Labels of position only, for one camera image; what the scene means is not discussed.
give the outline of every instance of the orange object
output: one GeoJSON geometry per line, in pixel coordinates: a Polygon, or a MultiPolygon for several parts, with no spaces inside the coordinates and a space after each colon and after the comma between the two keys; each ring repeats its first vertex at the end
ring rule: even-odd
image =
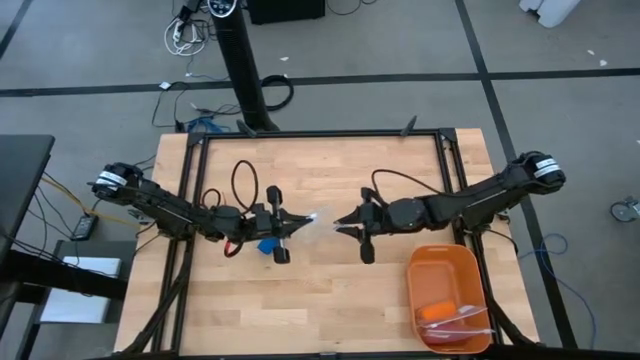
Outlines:
{"type": "Polygon", "coordinates": [[[457,311],[458,308],[453,301],[442,301],[420,308],[418,316],[420,320],[432,323],[449,319],[455,316],[457,311]]]}
{"type": "MultiPolygon", "coordinates": [[[[450,305],[446,303],[453,303],[455,309],[462,305],[486,306],[476,257],[464,246],[430,245],[416,249],[409,261],[407,282],[412,315],[419,314],[423,307],[427,307],[428,315],[439,315],[448,311],[450,305]]],[[[458,321],[480,329],[491,327],[486,311],[458,321]]],[[[416,336],[436,353],[477,354],[491,342],[489,334],[481,334],[458,342],[428,344],[418,333],[415,316],[411,322],[416,336]]]]}

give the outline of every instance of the black desk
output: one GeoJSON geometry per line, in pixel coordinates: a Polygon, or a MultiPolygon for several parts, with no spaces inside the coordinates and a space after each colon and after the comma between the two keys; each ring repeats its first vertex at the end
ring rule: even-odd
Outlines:
{"type": "Polygon", "coordinates": [[[40,304],[48,287],[112,299],[126,293],[126,281],[11,249],[53,142],[50,135],[0,135],[0,337],[14,304],[40,304]]]}
{"type": "MultiPolygon", "coordinates": [[[[15,237],[49,161],[50,135],[0,135],[0,228],[15,237]]],[[[0,263],[11,240],[0,236],[0,263]]],[[[20,282],[0,283],[0,337],[20,291],[20,282]]]]}

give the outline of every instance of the blue object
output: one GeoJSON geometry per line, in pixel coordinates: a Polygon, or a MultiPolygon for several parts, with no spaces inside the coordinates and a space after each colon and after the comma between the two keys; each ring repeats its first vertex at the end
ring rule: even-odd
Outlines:
{"type": "MultiPolygon", "coordinates": [[[[558,234],[558,233],[551,233],[548,234],[547,236],[544,237],[544,239],[542,239],[542,244],[540,244],[540,248],[537,250],[533,250],[530,251],[520,257],[518,257],[519,260],[522,260],[524,258],[526,258],[527,256],[534,254],[534,253],[547,253],[547,254],[553,254],[553,255],[562,255],[564,253],[567,252],[567,250],[569,250],[569,241],[567,241],[567,238],[565,238],[562,234],[558,234]],[[546,246],[545,246],[545,242],[547,241],[547,239],[549,238],[558,238],[560,240],[562,240],[562,242],[564,242],[564,249],[560,250],[560,251],[550,251],[547,250],[546,246]]],[[[589,312],[589,316],[591,317],[591,327],[593,329],[593,332],[591,333],[591,342],[589,344],[589,347],[593,350],[595,343],[596,343],[596,334],[597,334],[597,327],[596,327],[596,317],[595,315],[593,315],[593,311],[591,311],[591,307],[589,307],[589,304],[587,303],[587,300],[580,295],[580,293],[576,290],[574,290],[571,286],[569,286],[569,284],[567,284],[566,282],[558,279],[558,277],[553,273],[553,271],[551,271],[551,269],[549,269],[549,265],[547,265],[547,263],[544,261],[544,259],[542,259],[542,264],[544,265],[544,268],[547,270],[547,272],[549,273],[549,275],[553,276],[554,279],[556,279],[556,281],[558,281],[562,286],[564,286],[567,290],[571,291],[575,296],[578,297],[578,299],[580,299],[582,301],[582,303],[584,304],[584,307],[587,309],[587,312],[589,312]]]]}
{"type": "Polygon", "coordinates": [[[213,115],[202,116],[197,119],[193,119],[187,123],[187,132],[193,132],[198,125],[203,125],[207,133],[222,133],[225,131],[231,131],[231,128],[224,125],[218,125],[213,122],[213,115]]]}
{"type": "Polygon", "coordinates": [[[273,249],[280,244],[278,238],[266,238],[262,239],[258,244],[258,250],[262,251],[265,255],[271,255],[273,249]]]}

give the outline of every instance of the orange plastic bin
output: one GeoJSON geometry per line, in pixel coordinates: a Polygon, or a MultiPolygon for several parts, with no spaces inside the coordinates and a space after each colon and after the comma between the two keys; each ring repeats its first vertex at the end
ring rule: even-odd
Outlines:
{"type": "MultiPolygon", "coordinates": [[[[446,301],[453,301],[456,307],[486,306],[476,257],[464,246],[430,245],[416,249],[409,261],[407,282],[411,323],[420,339],[415,317],[418,309],[446,301]]],[[[459,321],[476,328],[490,328],[486,311],[459,321]]],[[[477,354],[486,350],[490,342],[491,335],[481,334],[458,342],[425,345],[441,354],[477,354]]]]}

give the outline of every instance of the desk leg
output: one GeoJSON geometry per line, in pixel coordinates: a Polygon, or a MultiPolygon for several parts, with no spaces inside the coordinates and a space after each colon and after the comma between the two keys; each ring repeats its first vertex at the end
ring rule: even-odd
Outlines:
{"type": "Polygon", "coordinates": [[[54,287],[83,294],[124,300],[127,282],[64,263],[11,250],[2,267],[2,276],[23,283],[54,287]]]}

